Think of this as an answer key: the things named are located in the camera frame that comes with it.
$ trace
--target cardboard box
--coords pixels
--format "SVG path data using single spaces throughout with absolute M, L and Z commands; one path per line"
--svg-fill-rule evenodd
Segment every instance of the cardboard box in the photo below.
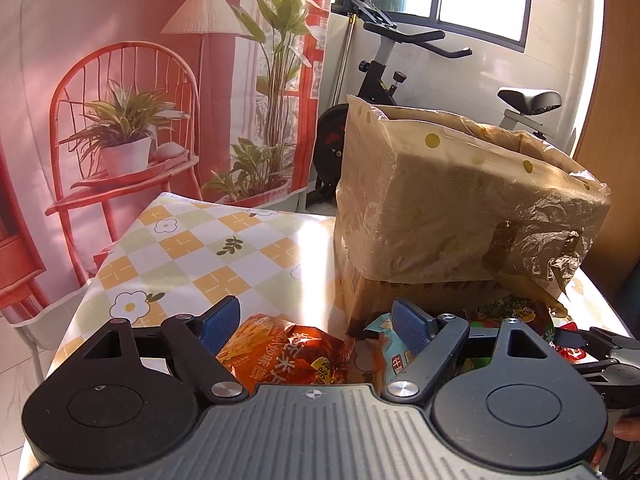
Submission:
M 348 319 L 347 334 L 354 337 L 360 337 L 364 327 L 380 314 L 390 312 L 396 298 L 409 300 L 432 316 L 449 312 L 465 317 L 464 308 L 491 303 L 508 295 L 496 281 L 491 280 L 441 283 L 368 280 L 349 260 L 338 218 L 334 229 L 334 254 Z

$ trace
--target window frame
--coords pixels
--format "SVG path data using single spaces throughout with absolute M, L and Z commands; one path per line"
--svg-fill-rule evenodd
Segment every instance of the window frame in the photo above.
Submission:
M 444 22 L 439 18 L 441 2 L 442 0 L 431 0 L 431 10 L 428 18 L 425 18 L 424 16 L 417 16 L 415 14 L 407 14 L 405 12 L 394 12 L 391 10 L 386 10 L 385 14 L 396 23 L 408 23 L 411 25 L 419 25 L 421 27 L 439 28 L 445 32 L 461 34 L 462 36 L 468 36 L 470 38 L 475 38 L 476 40 L 483 40 L 488 41 L 489 43 L 498 44 L 500 46 L 516 50 L 517 52 L 524 52 L 524 47 L 527 43 L 527 33 L 529 31 L 531 0 L 525 0 L 522 32 L 520 33 L 519 40 L 512 40 L 511 38 L 492 34 L 491 32 L 479 30 L 473 27 L 465 27 L 464 25 L 458 25 L 456 23 Z M 335 3 L 332 5 L 332 12 L 336 12 L 337 14 L 347 14 L 347 7 L 344 5 L 344 0 L 335 0 Z

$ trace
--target human hand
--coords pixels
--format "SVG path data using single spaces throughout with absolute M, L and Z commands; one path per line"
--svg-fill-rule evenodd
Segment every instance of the human hand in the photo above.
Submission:
M 640 442 L 640 416 L 630 416 L 619 420 L 613 427 L 613 435 L 621 440 Z M 602 444 L 598 446 L 591 460 L 591 467 L 596 467 L 600 463 L 606 451 Z
M 640 416 L 630 416 L 619 420 L 613 427 L 613 434 L 622 440 L 640 442 Z

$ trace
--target flower pattern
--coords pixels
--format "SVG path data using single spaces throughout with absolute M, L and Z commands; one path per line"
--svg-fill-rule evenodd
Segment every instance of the flower pattern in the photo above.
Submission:
M 294 267 L 293 269 L 291 269 L 291 271 L 289 272 L 289 275 L 294 280 L 298 280 L 300 283 L 302 283 L 302 264 L 298 264 L 297 267 Z
M 277 211 L 271 211 L 269 209 L 249 209 L 249 216 L 271 216 L 277 215 Z
M 158 220 L 154 231 L 156 233 L 173 233 L 178 228 L 178 221 L 175 218 L 165 218 Z
M 121 292 L 111 305 L 109 314 L 111 317 L 124 317 L 134 323 L 139 317 L 146 316 L 146 313 L 149 312 L 146 298 L 147 294 L 142 290 Z

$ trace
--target floor tile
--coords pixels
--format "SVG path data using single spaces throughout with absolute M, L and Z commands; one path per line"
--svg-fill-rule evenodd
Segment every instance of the floor tile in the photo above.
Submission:
M 9 480 L 6 470 L 4 469 L 4 463 L 2 462 L 2 458 L 0 458 L 0 480 Z
M 4 317 L 0 317 L 0 373 L 31 357 L 29 348 Z
M 321 202 L 308 206 L 306 212 L 312 215 L 335 216 L 336 208 L 332 204 Z
M 40 353 L 40 363 L 45 375 L 54 354 L 50 350 Z M 24 403 L 36 386 L 31 359 L 0 374 L 0 454 L 9 453 L 24 443 L 20 415 Z
M 20 456 L 22 454 L 22 448 L 16 449 L 11 453 L 7 453 L 2 456 L 2 462 L 4 462 L 4 469 L 6 470 L 6 476 L 8 480 L 16 480 L 18 478 L 18 468 L 20 467 Z

